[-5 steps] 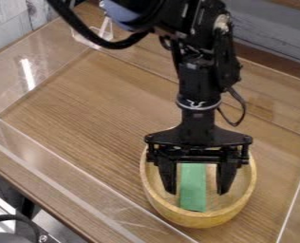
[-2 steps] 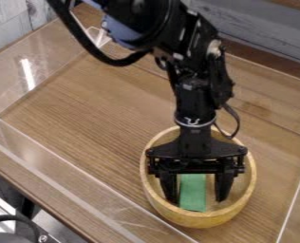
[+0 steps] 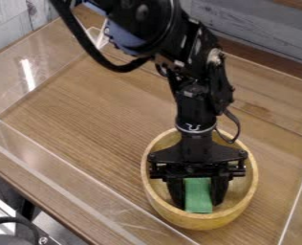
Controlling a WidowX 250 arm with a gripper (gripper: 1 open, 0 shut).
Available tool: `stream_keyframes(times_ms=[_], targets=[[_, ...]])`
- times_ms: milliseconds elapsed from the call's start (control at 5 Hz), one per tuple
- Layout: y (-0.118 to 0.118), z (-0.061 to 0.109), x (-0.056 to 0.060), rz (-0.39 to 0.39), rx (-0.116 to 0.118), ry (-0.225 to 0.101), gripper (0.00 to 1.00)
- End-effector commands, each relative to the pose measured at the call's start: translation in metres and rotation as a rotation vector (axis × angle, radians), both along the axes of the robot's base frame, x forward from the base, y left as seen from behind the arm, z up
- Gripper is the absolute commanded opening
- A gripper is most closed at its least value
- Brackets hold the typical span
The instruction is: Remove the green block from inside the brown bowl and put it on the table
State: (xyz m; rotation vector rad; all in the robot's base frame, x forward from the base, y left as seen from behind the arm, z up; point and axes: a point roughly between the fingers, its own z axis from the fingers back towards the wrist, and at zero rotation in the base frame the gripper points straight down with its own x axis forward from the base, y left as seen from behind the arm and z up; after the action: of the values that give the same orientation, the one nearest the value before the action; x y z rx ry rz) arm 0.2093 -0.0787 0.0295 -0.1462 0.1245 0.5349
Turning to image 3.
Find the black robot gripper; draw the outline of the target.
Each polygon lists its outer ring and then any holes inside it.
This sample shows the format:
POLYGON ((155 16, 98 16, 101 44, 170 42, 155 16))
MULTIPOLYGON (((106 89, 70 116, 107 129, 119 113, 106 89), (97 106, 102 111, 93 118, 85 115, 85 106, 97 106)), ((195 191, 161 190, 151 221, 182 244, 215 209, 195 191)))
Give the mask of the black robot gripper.
POLYGON ((178 208, 185 207, 185 181, 187 178, 211 178, 211 201, 223 203, 229 181, 246 176, 249 151, 238 138, 214 130, 189 134, 170 129, 161 134, 146 153, 149 176, 166 181, 170 197, 178 208))

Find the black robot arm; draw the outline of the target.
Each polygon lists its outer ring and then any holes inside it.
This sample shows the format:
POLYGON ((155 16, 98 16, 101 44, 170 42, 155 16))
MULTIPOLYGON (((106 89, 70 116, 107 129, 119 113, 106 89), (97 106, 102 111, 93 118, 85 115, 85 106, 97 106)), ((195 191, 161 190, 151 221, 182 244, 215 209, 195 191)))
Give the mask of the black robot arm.
POLYGON ((218 206, 229 182, 246 175, 249 154, 214 142, 218 117, 229 115, 234 87, 217 36, 185 12, 179 0, 83 0, 106 18, 107 37, 126 54, 155 62, 177 103, 179 142, 147 155, 150 177, 166 182, 175 205, 189 208, 189 185, 218 206))

